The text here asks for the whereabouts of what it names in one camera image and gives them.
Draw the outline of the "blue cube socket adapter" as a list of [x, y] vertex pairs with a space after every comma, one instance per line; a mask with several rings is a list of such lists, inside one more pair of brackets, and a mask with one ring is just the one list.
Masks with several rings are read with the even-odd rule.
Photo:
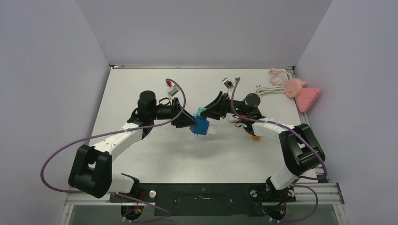
[[195, 135], [207, 135], [208, 128], [209, 128], [209, 121], [207, 117], [198, 115], [195, 113], [193, 115], [194, 121], [196, 122], [195, 125], [189, 127], [189, 130]]

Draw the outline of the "teal plug charger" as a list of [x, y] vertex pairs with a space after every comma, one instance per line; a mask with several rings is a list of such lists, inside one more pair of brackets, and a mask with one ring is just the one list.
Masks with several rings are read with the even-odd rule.
[[203, 112], [206, 110], [204, 107], [199, 107], [196, 113], [196, 118], [201, 119], [201, 120], [206, 120], [207, 117], [203, 114]]

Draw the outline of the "white plug charger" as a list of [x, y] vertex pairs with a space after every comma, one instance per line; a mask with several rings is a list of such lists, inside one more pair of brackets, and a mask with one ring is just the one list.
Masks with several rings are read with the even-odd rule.
[[207, 128], [207, 135], [215, 135], [217, 130], [216, 125], [209, 124]]

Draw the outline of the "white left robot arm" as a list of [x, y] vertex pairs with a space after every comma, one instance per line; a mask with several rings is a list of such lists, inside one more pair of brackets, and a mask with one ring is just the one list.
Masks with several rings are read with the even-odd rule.
[[132, 144], [146, 138], [154, 128], [155, 120], [170, 120], [176, 128], [195, 126], [194, 117], [173, 98], [169, 105], [157, 104], [153, 91], [140, 93], [138, 106], [122, 126], [120, 133], [108, 135], [105, 140], [78, 148], [68, 184], [96, 198], [107, 192], [121, 192], [129, 202], [139, 198], [140, 189], [134, 185], [136, 178], [114, 174], [112, 163]]

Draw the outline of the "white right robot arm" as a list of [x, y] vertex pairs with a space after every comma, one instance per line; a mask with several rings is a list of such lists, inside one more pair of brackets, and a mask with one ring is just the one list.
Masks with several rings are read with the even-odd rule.
[[285, 125], [266, 119], [258, 108], [260, 97], [249, 93], [242, 101], [219, 92], [214, 101], [197, 111], [197, 117], [220, 120], [234, 115], [251, 136], [264, 137], [280, 144], [284, 165], [266, 181], [265, 194], [272, 201], [284, 194], [284, 189], [304, 178], [304, 173], [324, 165], [325, 154], [308, 124]]

